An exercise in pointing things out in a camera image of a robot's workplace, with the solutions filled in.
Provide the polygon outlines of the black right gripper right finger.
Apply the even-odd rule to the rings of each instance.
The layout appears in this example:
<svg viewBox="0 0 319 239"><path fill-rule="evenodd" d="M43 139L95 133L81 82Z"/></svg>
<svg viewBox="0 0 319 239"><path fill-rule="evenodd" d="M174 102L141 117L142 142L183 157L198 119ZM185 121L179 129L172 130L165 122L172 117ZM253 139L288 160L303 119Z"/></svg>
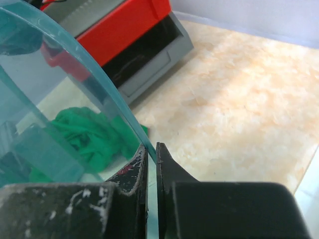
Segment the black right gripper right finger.
<svg viewBox="0 0 319 239"><path fill-rule="evenodd" d="M201 182L157 143L161 239L308 239L290 191L271 182Z"/></svg>

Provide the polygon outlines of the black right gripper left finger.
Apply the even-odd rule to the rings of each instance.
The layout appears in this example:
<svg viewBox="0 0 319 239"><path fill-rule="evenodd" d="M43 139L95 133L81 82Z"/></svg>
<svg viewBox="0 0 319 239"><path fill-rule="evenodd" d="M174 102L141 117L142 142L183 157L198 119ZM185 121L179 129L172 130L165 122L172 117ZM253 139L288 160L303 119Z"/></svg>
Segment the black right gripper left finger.
<svg viewBox="0 0 319 239"><path fill-rule="evenodd" d="M0 191L3 239L144 239L148 152L101 183L11 184Z"/></svg>

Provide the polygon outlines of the teal translucent plastic tub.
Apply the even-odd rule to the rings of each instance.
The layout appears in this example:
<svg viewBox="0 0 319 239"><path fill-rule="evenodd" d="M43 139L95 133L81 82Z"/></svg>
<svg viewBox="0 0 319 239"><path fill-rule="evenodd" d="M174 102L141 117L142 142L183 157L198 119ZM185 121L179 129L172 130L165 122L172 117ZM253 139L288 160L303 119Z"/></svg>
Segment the teal translucent plastic tub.
<svg viewBox="0 0 319 239"><path fill-rule="evenodd" d="M71 107L88 107L108 119L122 117L151 157L147 128L89 53L61 26L24 0L0 3L0 184L32 183L35 147L27 129L46 126ZM102 182L130 160L80 182Z"/></svg>

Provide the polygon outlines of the red plastic crate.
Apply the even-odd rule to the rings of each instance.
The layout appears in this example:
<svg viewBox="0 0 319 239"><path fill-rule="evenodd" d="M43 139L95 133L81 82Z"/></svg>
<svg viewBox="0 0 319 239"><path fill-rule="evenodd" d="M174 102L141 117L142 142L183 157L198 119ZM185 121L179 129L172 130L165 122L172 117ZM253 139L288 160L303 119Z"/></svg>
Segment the red plastic crate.
<svg viewBox="0 0 319 239"><path fill-rule="evenodd" d="M167 0L45 0L40 9L104 67L171 12Z"/></svg>

